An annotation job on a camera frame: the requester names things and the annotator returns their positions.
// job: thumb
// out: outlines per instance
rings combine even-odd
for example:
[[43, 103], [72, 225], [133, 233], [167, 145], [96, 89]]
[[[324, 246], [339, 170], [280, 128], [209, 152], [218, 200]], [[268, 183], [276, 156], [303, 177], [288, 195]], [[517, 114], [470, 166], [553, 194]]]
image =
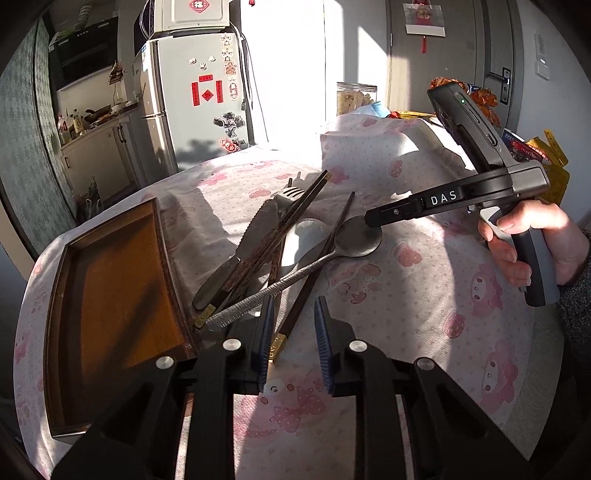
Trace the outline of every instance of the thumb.
[[504, 217], [499, 218], [496, 225], [505, 233], [514, 235], [531, 228], [543, 230], [561, 230], [569, 223], [566, 215], [555, 203], [545, 204], [539, 200], [524, 200]]

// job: frying pan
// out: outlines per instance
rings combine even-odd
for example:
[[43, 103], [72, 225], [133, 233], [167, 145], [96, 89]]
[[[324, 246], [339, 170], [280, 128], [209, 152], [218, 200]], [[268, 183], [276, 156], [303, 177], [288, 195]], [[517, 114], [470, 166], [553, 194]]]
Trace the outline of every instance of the frying pan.
[[89, 113], [90, 115], [86, 115], [84, 117], [84, 120], [86, 120], [88, 123], [94, 123], [96, 122], [100, 117], [102, 117], [103, 115], [106, 115], [107, 113], [111, 112], [111, 106], [107, 105], [104, 106], [103, 108], [99, 108], [98, 110], [90, 110], [88, 109], [86, 111], [86, 113]]

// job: tablecloth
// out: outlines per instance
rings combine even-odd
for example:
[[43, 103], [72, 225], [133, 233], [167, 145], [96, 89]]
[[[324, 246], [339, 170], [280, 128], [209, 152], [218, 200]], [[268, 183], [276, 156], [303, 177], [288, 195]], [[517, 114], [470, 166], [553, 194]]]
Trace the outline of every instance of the tablecloth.
[[[54, 240], [29, 279], [14, 353], [17, 414], [32, 463], [49, 478], [69, 448], [50, 437], [42, 377], [48, 301], [68, 242], [157, 197], [172, 274], [182, 307], [191, 315], [194, 292], [233, 254], [260, 205], [289, 177], [305, 186], [322, 168], [331, 171], [329, 184], [306, 216], [332, 226], [352, 190], [356, 196], [350, 215], [359, 215], [391, 198], [473, 174], [469, 162], [452, 151], [457, 146], [444, 147], [436, 128], [419, 120], [344, 115], [328, 125], [318, 148], [305, 154], [288, 147], [255, 147], [204, 162], [133, 194]], [[321, 294], [333, 317], [351, 323], [358, 338], [387, 355], [408, 362], [418, 356], [433, 358], [505, 428], [528, 370], [534, 309], [496, 270], [476, 231], [477, 221], [454, 210], [387, 225], [373, 254], [335, 260], [324, 268], [279, 361], [269, 368], [264, 392], [235, 398], [238, 478], [352, 476], [354, 399], [333, 399], [322, 383], [312, 309]], [[280, 319], [301, 285], [284, 292]], [[555, 346], [560, 340], [550, 342]], [[555, 377], [549, 381], [554, 387], [557, 373]], [[544, 421], [549, 408], [538, 412]], [[518, 432], [510, 436], [514, 442], [518, 437]], [[522, 451], [532, 450], [529, 441]]]

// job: red diamond fu sticker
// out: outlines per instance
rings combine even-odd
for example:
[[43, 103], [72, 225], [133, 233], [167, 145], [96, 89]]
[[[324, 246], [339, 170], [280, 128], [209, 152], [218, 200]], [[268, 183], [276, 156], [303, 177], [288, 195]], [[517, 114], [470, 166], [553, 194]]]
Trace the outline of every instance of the red diamond fu sticker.
[[203, 13], [207, 7], [209, 7], [209, 2], [207, 0], [191, 0], [189, 2], [189, 7], [195, 13], [200, 14]]
[[205, 101], [208, 102], [212, 99], [213, 93], [211, 92], [211, 90], [205, 90], [203, 92], [202, 97], [205, 98]]

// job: gray sweater sleeve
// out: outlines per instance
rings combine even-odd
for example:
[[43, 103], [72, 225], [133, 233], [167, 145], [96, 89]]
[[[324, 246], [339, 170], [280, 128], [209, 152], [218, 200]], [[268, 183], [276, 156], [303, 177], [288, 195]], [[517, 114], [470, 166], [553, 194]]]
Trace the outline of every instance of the gray sweater sleeve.
[[[591, 233], [583, 230], [591, 241]], [[564, 337], [578, 362], [591, 366], [591, 255], [581, 275], [568, 287], [560, 287], [557, 303]]]

